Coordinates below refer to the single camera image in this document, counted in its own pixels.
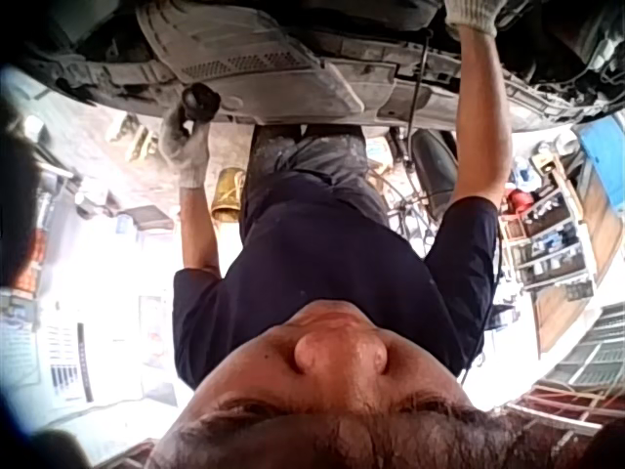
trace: short sleeve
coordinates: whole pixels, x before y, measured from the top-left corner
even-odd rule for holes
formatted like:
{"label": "short sleeve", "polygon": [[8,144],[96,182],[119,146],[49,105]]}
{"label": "short sleeve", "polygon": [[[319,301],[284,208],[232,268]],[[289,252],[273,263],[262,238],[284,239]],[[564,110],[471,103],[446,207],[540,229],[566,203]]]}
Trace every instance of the short sleeve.
{"label": "short sleeve", "polygon": [[192,389],[227,354],[229,317],[220,312],[221,280],[200,269],[174,276],[174,357],[180,378]]}
{"label": "short sleeve", "polygon": [[425,259],[456,329],[464,363],[481,340],[480,327],[492,301],[497,215],[485,198],[456,201],[442,217]]}

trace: gray pants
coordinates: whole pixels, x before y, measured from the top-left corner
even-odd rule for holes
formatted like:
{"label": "gray pants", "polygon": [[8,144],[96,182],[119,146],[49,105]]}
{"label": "gray pants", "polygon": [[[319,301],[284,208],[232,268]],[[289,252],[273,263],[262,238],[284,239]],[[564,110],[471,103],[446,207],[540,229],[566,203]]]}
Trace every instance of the gray pants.
{"label": "gray pants", "polygon": [[299,125],[257,126],[243,202],[255,196],[255,188],[268,175],[301,172],[317,177],[338,200],[387,226],[386,204],[366,181],[367,169],[364,136],[359,126],[309,125],[304,135]]}

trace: plastic underbody panel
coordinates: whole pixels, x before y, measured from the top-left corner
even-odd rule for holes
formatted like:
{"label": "plastic underbody panel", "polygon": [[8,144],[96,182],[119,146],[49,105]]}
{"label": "plastic underbody panel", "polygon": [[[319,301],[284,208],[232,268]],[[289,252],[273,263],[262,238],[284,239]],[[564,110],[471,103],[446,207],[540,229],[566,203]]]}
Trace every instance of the plastic underbody panel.
{"label": "plastic underbody panel", "polygon": [[[405,125],[408,120],[420,44],[287,29],[259,10],[187,0],[144,2],[137,21],[155,55],[147,62],[68,56],[29,58],[22,66],[44,83],[61,78],[71,90],[86,87],[88,101],[143,114],[161,115],[186,85],[203,82],[222,96],[221,121]],[[446,85],[457,80],[459,70],[458,56],[430,51],[415,126],[454,127],[458,97]],[[515,131],[575,122],[602,110],[538,94],[505,75]]]}

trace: nose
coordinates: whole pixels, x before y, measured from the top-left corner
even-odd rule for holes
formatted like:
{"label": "nose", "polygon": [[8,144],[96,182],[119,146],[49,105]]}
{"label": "nose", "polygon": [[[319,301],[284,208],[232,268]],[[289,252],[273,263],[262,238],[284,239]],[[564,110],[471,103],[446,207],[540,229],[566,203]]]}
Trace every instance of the nose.
{"label": "nose", "polygon": [[317,327],[294,350],[295,364],[330,407],[358,411],[379,401],[388,351],[375,330]]}

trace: shelf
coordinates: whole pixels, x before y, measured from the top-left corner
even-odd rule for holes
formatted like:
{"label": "shelf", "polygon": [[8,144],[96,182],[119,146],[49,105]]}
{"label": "shelf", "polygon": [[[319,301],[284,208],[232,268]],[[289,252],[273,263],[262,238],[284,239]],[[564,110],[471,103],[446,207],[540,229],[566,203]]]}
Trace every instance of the shelf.
{"label": "shelf", "polygon": [[536,283],[530,283],[529,285],[524,285],[524,290],[533,290],[534,288],[539,288],[541,286],[552,285],[554,283],[558,283],[559,281],[567,281],[573,280],[576,277],[585,276],[588,274],[588,269],[583,268],[579,271],[571,272],[570,274],[566,274],[564,276],[547,278],[546,280],[537,281]]}
{"label": "shelf", "polygon": [[577,241],[574,242],[573,244],[570,244],[569,246],[565,246],[562,249],[558,249],[557,251],[554,252],[549,252],[547,254],[543,254],[542,256],[536,257],[535,259],[531,259],[527,262],[523,262],[522,264],[518,265],[518,269],[524,269],[526,267],[531,267],[534,264],[536,264],[537,262],[543,262],[546,261],[548,259],[551,259],[552,257],[556,257],[561,255],[562,253],[564,253],[565,251],[567,251],[568,249],[572,248],[572,247],[577,247],[579,246],[581,243],[581,241]]}
{"label": "shelf", "polygon": [[549,199],[551,199],[554,195],[557,195],[559,193],[562,193],[562,189],[560,188],[555,188],[553,189],[551,192],[549,192],[547,195],[545,195],[543,198],[541,198],[540,200],[538,200],[536,203],[534,203],[531,207],[529,207],[526,210],[523,210],[519,216],[520,217],[524,217],[525,215],[527,215],[529,212],[535,210],[536,208],[542,206],[545,204],[545,202]]}
{"label": "shelf", "polygon": [[540,232],[533,234],[532,236],[530,236],[529,238],[531,240],[536,239],[537,237],[540,237],[542,235],[544,235],[545,233],[548,232],[552,232],[554,230],[558,230],[560,228],[562,228],[564,225],[566,225],[567,223],[571,223],[573,222],[573,217],[571,217],[570,215],[568,217],[566,217],[564,220],[561,220],[557,223],[555,223],[554,225],[552,225],[551,227],[545,228],[544,230],[541,230]]}

